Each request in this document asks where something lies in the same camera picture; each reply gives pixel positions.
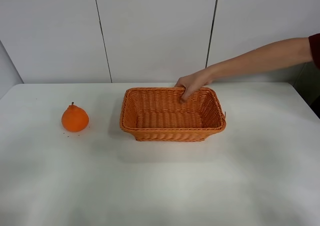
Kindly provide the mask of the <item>blurred person hand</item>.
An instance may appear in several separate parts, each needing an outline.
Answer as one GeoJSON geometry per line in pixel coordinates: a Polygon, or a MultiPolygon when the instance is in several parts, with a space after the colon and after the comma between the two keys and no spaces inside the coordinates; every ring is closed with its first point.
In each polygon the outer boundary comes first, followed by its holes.
{"type": "Polygon", "coordinates": [[[199,90],[201,87],[210,84],[212,81],[212,73],[209,68],[205,68],[193,74],[179,78],[175,87],[184,88],[184,93],[180,98],[180,102],[186,102],[194,92],[199,90]]]}

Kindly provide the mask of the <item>bare person forearm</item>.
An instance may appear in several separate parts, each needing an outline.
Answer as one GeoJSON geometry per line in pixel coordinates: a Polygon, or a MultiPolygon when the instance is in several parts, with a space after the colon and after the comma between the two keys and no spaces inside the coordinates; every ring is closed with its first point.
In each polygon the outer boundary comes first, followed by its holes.
{"type": "Polygon", "coordinates": [[[286,39],[211,65],[206,75],[207,80],[212,82],[226,77],[285,69],[312,59],[308,38],[286,39]]]}

